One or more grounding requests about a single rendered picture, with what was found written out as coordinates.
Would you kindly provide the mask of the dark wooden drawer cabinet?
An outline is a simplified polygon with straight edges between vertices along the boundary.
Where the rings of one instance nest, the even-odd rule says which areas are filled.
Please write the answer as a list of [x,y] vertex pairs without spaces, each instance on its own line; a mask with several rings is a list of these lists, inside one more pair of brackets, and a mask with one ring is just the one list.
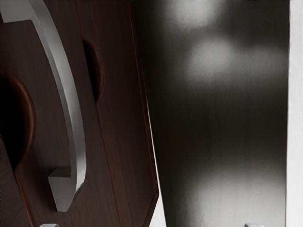
[[0,227],[149,227],[133,0],[0,0]]

